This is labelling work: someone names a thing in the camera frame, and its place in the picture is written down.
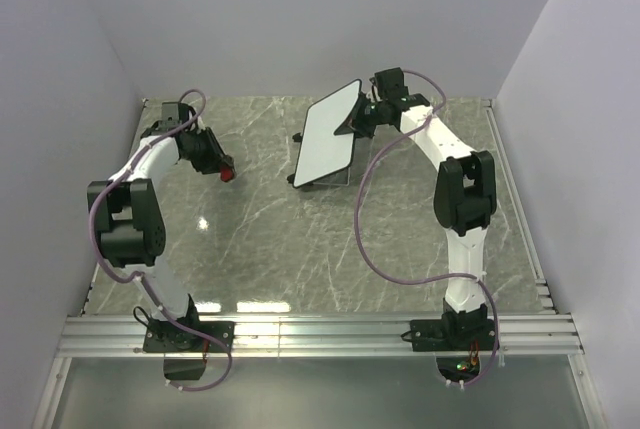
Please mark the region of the red and black whiteboard eraser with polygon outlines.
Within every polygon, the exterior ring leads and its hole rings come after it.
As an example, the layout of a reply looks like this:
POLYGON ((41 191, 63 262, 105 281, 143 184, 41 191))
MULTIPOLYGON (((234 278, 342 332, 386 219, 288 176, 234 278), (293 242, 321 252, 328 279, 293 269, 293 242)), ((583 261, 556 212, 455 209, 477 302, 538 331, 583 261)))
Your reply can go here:
POLYGON ((235 170, 233 167, 222 165, 219 176, 222 182, 228 183, 235 178, 235 170))

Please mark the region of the small black-framed whiteboard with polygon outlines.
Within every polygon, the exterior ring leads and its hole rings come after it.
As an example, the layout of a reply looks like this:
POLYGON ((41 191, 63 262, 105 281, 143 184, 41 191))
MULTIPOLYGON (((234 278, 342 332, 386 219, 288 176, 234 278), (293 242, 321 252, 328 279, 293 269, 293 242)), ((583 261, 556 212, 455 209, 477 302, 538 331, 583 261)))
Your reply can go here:
POLYGON ((348 168, 353 159, 355 134, 336 131, 356 107, 362 80, 355 79, 313 103, 307 110, 302 140, 292 179, 296 189, 348 168))

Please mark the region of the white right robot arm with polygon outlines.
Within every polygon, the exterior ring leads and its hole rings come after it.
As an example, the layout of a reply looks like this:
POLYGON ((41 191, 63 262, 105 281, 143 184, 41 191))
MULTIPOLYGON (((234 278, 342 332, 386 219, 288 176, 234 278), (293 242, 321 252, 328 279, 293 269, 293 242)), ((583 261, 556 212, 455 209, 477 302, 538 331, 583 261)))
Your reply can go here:
POLYGON ((484 244, 492 216, 497 210, 495 160, 488 151, 476 151, 456 136, 438 117, 442 103, 433 106, 416 94, 397 101, 370 100, 360 94, 355 108, 338 131, 371 138, 380 125, 393 125, 400 135, 384 146, 369 162, 359 184, 354 216, 354 236, 360 255, 374 273, 404 286, 441 280, 447 282, 444 307, 456 313, 441 325, 444 342, 455 349, 466 347, 477 334, 467 315, 484 305, 493 307, 484 283, 484 244), (425 279, 405 280, 375 266, 363 246, 360 210, 367 184, 377 163, 400 142, 413 142, 437 170, 432 198, 434 214, 445 230, 448 272, 425 279))

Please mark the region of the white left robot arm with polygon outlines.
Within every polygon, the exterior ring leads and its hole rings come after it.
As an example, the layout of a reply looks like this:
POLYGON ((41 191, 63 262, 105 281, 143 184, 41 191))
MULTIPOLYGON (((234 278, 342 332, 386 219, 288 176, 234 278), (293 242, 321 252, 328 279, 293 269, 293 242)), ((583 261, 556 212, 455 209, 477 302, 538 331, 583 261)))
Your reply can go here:
POLYGON ((166 228, 156 186, 179 162, 224 182, 235 177, 233 158, 209 127, 143 134, 125 166, 87 190, 89 235, 98 265, 119 284, 133 284, 151 306, 154 319, 171 320, 166 337, 180 351, 196 348, 201 324, 187 317, 192 299, 163 255, 166 228))

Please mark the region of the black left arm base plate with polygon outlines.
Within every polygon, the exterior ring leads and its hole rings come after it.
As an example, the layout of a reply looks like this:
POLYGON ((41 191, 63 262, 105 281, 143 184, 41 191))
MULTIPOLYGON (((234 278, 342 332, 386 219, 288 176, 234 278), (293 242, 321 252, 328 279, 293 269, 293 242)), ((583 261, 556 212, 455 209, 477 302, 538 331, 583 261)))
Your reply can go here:
POLYGON ((212 343, 200 336, 178 329, 167 321, 153 320, 148 324, 143 343, 143 352, 167 353, 222 353, 228 351, 234 340, 235 323, 229 321, 204 321, 195 328, 221 343, 212 343))

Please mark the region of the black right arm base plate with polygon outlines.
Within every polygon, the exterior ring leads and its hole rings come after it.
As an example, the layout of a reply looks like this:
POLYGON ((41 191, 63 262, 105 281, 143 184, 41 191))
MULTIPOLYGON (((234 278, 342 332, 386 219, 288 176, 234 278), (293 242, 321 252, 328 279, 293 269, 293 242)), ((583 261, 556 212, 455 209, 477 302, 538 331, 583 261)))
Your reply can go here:
POLYGON ((495 334, 492 319, 462 328, 442 319, 422 319, 411 320, 401 339, 410 343, 414 352, 487 351, 494 346, 495 334))

